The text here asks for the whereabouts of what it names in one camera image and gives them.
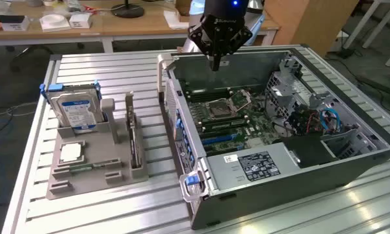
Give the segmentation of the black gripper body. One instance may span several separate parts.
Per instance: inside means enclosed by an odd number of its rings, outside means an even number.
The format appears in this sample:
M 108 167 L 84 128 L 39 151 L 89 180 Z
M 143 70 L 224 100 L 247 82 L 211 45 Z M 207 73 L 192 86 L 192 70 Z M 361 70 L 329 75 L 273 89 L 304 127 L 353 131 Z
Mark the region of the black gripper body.
M 247 0 L 208 0 L 200 23 L 216 48 L 216 30 L 219 28 L 240 29 L 245 26 Z

